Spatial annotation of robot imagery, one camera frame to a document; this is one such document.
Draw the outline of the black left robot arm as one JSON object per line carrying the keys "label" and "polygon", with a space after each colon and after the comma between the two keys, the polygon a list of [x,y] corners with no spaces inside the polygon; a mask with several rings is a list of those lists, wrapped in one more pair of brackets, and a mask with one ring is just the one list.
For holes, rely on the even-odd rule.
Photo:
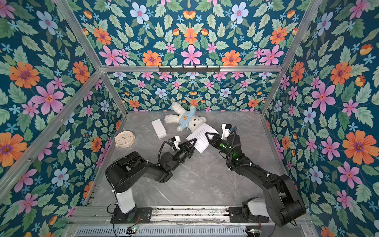
{"label": "black left robot arm", "polygon": [[195,151],[197,139],[191,139],[175,146],[165,141],[158,153],[158,163],[153,164],[144,159],[138,152],[120,158],[106,169],[106,179],[116,197],[116,210],[127,214],[135,209],[132,186],[141,178],[147,177],[159,183],[167,182],[173,171],[191,159]]}

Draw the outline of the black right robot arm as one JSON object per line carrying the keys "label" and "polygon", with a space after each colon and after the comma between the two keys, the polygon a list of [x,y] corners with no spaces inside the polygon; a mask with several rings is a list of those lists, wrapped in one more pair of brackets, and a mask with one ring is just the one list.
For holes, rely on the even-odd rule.
{"label": "black right robot arm", "polygon": [[265,212],[277,226],[282,227],[306,214],[306,207],[292,179],[288,175],[270,173],[253,163],[243,152],[238,135],[230,135],[223,140],[217,133],[206,132],[211,146],[226,155],[226,165],[230,171],[242,175],[255,183],[263,192]]}

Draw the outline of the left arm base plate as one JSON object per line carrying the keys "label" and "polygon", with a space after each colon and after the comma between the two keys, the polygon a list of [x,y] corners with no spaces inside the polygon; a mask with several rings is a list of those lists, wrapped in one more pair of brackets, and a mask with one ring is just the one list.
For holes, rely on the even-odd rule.
{"label": "left arm base plate", "polygon": [[151,207],[134,207],[128,213],[123,213],[117,206],[111,218],[112,224],[146,224],[150,223],[153,209]]}

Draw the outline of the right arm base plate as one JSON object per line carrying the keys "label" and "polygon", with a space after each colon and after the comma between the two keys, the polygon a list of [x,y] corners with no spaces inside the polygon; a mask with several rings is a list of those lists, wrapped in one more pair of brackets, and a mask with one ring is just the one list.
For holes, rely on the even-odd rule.
{"label": "right arm base plate", "polygon": [[229,215],[231,223],[269,223],[270,219],[265,216],[256,216],[250,213],[248,209],[241,206],[228,207],[226,212]]}

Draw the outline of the white printed paper sheet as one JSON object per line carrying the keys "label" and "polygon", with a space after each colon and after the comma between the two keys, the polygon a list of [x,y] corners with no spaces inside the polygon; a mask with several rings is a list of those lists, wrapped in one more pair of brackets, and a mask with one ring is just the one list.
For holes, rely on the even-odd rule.
{"label": "white printed paper sheet", "polygon": [[188,141],[196,138],[195,148],[198,152],[201,154],[208,148],[209,142],[206,138],[205,133],[216,133],[219,134],[213,127],[209,126],[208,124],[204,123],[199,128],[197,128],[192,134],[190,134],[186,139]]}

